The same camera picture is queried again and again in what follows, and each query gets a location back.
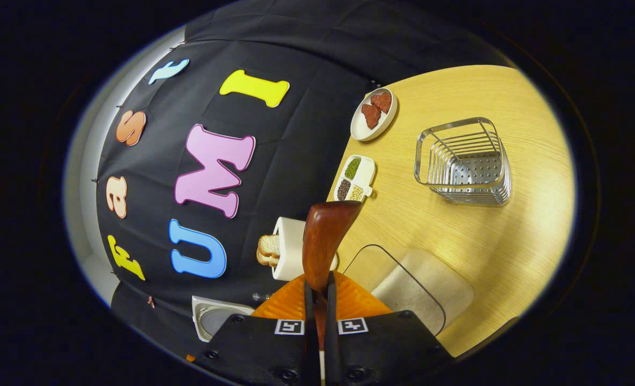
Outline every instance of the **bread slice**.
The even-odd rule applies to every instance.
[[[261,235],[256,259],[263,265],[276,267],[279,262],[279,235]]]

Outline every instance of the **blue letter u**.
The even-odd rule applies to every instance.
[[[225,249],[212,235],[181,227],[180,223],[173,218],[170,220],[170,240],[175,244],[183,240],[205,247],[210,251],[210,261],[202,262],[183,256],[177,249],[173,249],[171,258],[175,271],[179,273],[188,272],[204,278],[215,279],[219,278],[227,269]]]

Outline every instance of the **red heart-shaped cookie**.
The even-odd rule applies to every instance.
[[[374,129],[374,127],[376,127],[377,122],[379,122],[379,117],[382,115],[382,110],[380,110],[379,107],[376,106],[363,105],[363,107],[361,108],[361,113],[365,115],[365,122],[367,124],[367,127],[372,130]]]
[[[379,107],[382,112],[389,113],[389,107],[392,106],[392,95],[390,93],[373,95],[370,97],[370,103]]]

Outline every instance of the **black beans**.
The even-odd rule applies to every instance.
[[[346,198],[346,193],[349,192],[349,188],[351,187],[351,183],[347,180],[342,180],[342,184],[339,185],[339,190],[337,190],[337,198],[339,201],[343,201]]]

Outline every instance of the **foam letter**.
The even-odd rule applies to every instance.
[[[135,259],[129,259],[127,251],[124,251],[124,249],[115,245],[117,244],[115,237],[107,235],[107,242],[110,244],[110,251],[112,252],[112,257],[115,259],[115,264],[117,264],[117,266],[136,274],[136,276],[139,276],[139,279],[141,280],[146,280],[146,278],[144,278],[144,273],[141,271],[139,262]]]
[[[170,76],[177,75],[187,66],[188,59],[184,59],[180,62],[180,64],[177,64],[176,66],[173,66],[173,63],[174,62],[168,62],[167,64],[165,64],[165,66],[162,66],[161,68],[158,68],[156,71],[154,71],[153,75],[151,75],[151,80],[148,81],[148,84],[153,85],[153,83],[155,83],[155,81],[158,79],[167,79],[170,78]]]
[[[115,137],[118,142],[125,142],[127,146],[134,146],[141,139],[141,133],[146,126],[146,114],[143,112],[134,113],[132,110],[122,114],[117,125]]]
[[[124,218],[127,215],[127,181],[124,177],[120,179],[110,177],[105,184],[105,198],[107,198],[107,207],[115,212],[117,217]]]
[[[187,151],[203,166],[203,169],[179,176],[175,181],[175,201],[178,204],[195,201],[222,210],[227,218],[237,215],[239,196],[234,191],[226,196],[212,193],[212,190],[233,188],[241,184],[234,173],[221,163],[227,161],[238,171],[247,168],[256,139],[250,135],[244,138],[226,137],[213,134],[196,124],[187,137]]]
[[[220,87],[220,94],[242,93],[265,101],[268,107],[278,107],[289,90],[286,80],[269,81],[246,75],[242,69],[232,72]]]
[[[225,249],[212,235],[184,228],[180,226],[177,220],[172,219],[170,220],[170,240],[175,244],[180,241],[190,242],[207,248],[210,252],[210,261],[202,262],[182,256],[177,249],[173,249],[170,257],[175,271],[179,273],[188,272],[204,278],[215,279],[219,278],[227,269]]]

